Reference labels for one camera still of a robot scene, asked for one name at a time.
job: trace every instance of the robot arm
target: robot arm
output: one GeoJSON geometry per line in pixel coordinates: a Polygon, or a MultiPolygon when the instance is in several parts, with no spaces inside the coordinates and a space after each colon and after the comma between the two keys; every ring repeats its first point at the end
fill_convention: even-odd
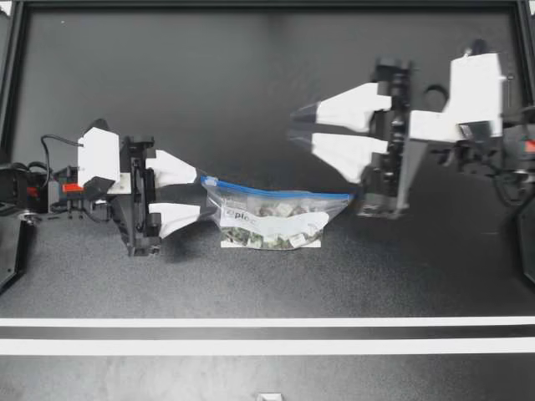
{"type": "Polygon", "coordinates": [[[506,129],[504,135],[505,78],[498,55],[488,53],[483,41],[475,41],[462,57],[451,61],[451,95],[441,112],[411,109],[411,73],[409,63],[381,59],[372,83],[292,116],[289,139],[307,145],[346,180],[360,185],[360,216],[400,216],[408,207],[409,189],[429,143],[446,147],[443,160],[456,159],[460,170],[479,163],[496,177],[518,172],[515,165],[526,159],[518,152],[526,146],[513,132],[522,128],[506,129]],[[332,133],[340,127],[345,134],[332,133]],[[498,151],[507,163],[495,166],[490,158],[498,151]]]}
{"type": "Polygon", "coordinates": [[[78,167],[51,173],[24,165],[0,170],[0,216],[34,225],[78,214],[113,220],[129,256],[160,250],[161,239],[203,216],[205,206],[160,203],[156,190],[197,182],[199,171],[163,150],[152,138],[134,139],[97,120],[78,141],[78,167]]]}

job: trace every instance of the black wire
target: black wire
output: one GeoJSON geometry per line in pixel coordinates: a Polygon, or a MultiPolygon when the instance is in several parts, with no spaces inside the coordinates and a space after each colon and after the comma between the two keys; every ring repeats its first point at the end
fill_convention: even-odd
{"type": "Polygon", "coordinates": [[[450,99],[450,93],[448,92],[448,89],[444,88],[444,86],[440,84],[432,84],[425,88],[424,96],[428,95],[431,92],[438,92],[439,94],[441,94],[444,98],[444,106],[446,106],[448,100],[450,99]]]}
{"type": "Polygon", "coordinates": [[[48,152],[48,146],[44,142],[44,140],[46,139],[58,140],[59,142],[63,142],[64,144],[67,144],[67,145],[83,147],[82,144],[79,144],[78,142],[74,142],[73,140],[67,140],[65,138],[62,138],[61,136],[43,135],[41,137],[41,144],[43,145],[43,149],[44,149],[45,170],[47,171],[47,176],[44,179],[44,183],[41,185],[41,189],[45,188],[48,185],[48,183],[50,182],[50,175],[53,173],[52,169],[50,168],[50,154],[48,152]]]}
{"type": "Polygon", "coordinates": [[[503,181],[502,175],[494,175],[492,177],[492,184],[497,193],[498,199],[502,202],[503,205],[509,207],[517,207],[524,203],[527,197],[519,196],[518,198],[511,197],[507,190],[505,189],[505,182],[503,181]]]}
{"type": "Polygon", "coordinates": [[[28,165],[29,169],[32,169],[33,167],[38,167],[39,169],[43,169],[46,171],[47,166],[42,161],[33,161],[28,165]]]}
{"type": "Polygon", "coordinates": [[[108,221],[110,221],[110,219],[100,219],[99,217],[97,216],[94,216],[91,212],[89,212],[86,208],[83,208],[82,209],[82,212],[92,221],[94,221],[95,223],[107,223],[108,221]]]}

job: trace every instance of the small item in bag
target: small item in bag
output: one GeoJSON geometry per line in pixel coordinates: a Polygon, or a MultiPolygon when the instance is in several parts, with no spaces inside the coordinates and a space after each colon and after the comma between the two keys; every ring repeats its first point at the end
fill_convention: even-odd
{"type": "Polygon", "coordinates": [[[256,190],[202,177],[211,218],[232,242],[254,249],[292,250],[318,240],[351,201],[350,194],[256,190]]]}

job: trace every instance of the blue zipper seal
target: blue zipper seal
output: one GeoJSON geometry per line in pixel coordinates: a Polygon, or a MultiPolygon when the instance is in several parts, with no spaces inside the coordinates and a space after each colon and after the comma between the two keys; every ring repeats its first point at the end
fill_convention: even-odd
{"type": "Polygon", "coordinates": [[[257,190],[256,188],[249,188],[247,186],[237,185],[226,181],[218,180],[215,177],[206,175],[201,176],[201,183],[207,186],[218,188],[225,188],[242,192],[249,195],[271,196],[273,198],[320,198],[350,201],[353,197],[351,194],[324,194],[318,192],[307,192],[304,190],[257,190]]]}

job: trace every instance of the black frame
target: black frame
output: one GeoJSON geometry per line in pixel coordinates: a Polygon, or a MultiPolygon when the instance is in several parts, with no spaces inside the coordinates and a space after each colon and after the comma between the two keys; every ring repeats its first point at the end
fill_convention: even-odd
{"type": "MultiPolygon", "coordinates": [[[[10,155],[13,142],[13,116],[17,107],[25,38],[32,11],[39,9],[351,9],[400,11],[425,10],[502,10],[515,23],[518,65],[521,73],[522,101],[535,103],[535,47],[528,0],[15,0],[9,23],[6,50],[0,76],[0,148],[10,155]]],[[[17,254],[22,256],[29,227],[21,223],[17,254]]]]}

